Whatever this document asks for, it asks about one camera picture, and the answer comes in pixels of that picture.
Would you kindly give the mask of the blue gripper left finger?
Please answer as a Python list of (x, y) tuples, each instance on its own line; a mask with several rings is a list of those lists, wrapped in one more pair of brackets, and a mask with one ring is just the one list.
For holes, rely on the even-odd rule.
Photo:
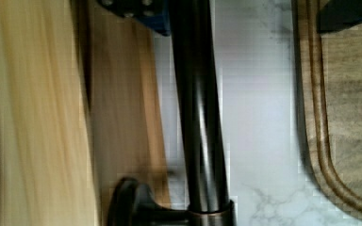
[(97, 0), (97, 3), (121, 18), (132, 18), (157, 34), (171, 35), (168, 0)]

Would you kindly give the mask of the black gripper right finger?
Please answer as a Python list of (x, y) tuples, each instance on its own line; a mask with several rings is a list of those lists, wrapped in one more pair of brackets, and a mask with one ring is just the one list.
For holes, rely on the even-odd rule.
[(333, 33), (362, 24), (362, 0), (330, 0), (317, 14), (317, 31)]

